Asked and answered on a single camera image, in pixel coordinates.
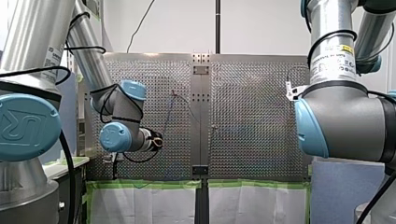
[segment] black hose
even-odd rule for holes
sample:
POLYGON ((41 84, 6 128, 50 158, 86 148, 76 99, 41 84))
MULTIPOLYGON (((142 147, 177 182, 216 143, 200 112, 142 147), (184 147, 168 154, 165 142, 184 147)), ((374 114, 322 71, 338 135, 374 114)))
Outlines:
POLYGON ((75 216, 75 207, 76 207, 76 175, 74 172, 74 164, 72 154, 67 145, 66 138, 64 137, 64 131, 61 131, 61 135, 59 136, 61 140, 62 148, 64 149, 64 155, 67 161, 67 170, 69 172, 69 184, 70 184, 70 199, 69 199, 69 215, 68 215, 68 224, 74 224, 74 216, 75 216))
POLYGON ((379 199, 384 195, 384 193, 387 191, 387 189, 390 187, 390 185, 393 183, 393 181, 396 179, 396 172, 393 172, 393 174, 389 177, 387 182, 381 187, 381 189, 376 193, 374 198, 369 202, 367 207, 363 210, 361 213, 361 216, 358 219, 358 222, 356 224, 362 224, 364 219, 367 217, 369 212, 372 210, 372 208, 375 206, 375 204, 379 201, 379 199))

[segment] metal bracket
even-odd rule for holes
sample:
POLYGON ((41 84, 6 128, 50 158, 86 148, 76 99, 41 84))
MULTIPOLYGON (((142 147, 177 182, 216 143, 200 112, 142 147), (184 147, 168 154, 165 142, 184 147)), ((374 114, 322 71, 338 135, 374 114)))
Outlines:
POLYGON ((288 99, 290 101, 297 101, 298 97, 303 94, 303 92, 306 90, 306 88, 308 88, 308 86, 299 86, 299 87, 291 87, 291 82, 287 81, 286 82, 286 97, 288 97, 288 99))
POLYGON ((192 166, 193 175, 208 175, 209 167, 207 165, 193 165, 192 166))
POLYGON ((194 66, 193 67, 194 75, 209 75, 209 66, 194 66))

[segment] gray panel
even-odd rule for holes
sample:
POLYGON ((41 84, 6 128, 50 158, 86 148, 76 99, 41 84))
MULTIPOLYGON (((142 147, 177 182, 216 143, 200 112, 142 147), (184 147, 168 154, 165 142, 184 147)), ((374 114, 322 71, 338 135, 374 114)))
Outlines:
POLYGON ((308 79, 305 57, 213 55, 209 178, 302 181, 308 159, 298 149, 294 106, 286 98, 308 79))
MULTIPOLYGON (((145 116, 142 126, 163 133, 164 124, 172 104, 172 91, 184 97, 190 104, 191 55, 190 54, 107 54, 106 61, 115 82, 124 79, 137 80, 148 88, 144 105, 145 116)), ((103 127, 96 113, 93 117, 93 144, 98 157, 87 169, 89 179, 111 178, 111 164, 103 164, 106 153, 102 150, 98 136, 103 127)), ((118 166, 120 178, 133 179, 191 179, 191 116, 189 105, 175 98, 170 113, 164 148, 151 161, 131 163, 122 161, 118 166)), ((128 153, 129 157, 141 161, 151 152, 128 153)))

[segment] logo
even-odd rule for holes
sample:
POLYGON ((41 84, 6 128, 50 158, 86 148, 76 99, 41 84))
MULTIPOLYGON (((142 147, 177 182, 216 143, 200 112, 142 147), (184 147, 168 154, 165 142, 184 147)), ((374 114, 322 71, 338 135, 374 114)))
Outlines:
POLYGON ((38 147, 46 116, 20 110, 0 111, 0 146, 38 147))

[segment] vertical metal post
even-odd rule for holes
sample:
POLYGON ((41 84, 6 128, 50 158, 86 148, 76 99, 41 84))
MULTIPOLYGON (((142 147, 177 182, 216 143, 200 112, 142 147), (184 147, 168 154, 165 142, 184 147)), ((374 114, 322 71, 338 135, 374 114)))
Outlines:
POLYGON ((220 1, 216 0, 216 53, 220 54, 220 1))
POLYGON ((191 109, 198 111, 199 123, 195 127, 191 139, 191 156, 198 155, 199 162, 192 162, 192 176, 201 180, 201 187, 196 190, 195 196, 195 224, 209 223, 209 189, 208 176, 208 131, 210 111, 210 55, 193 55, 193 74, 191 78, 191 109))

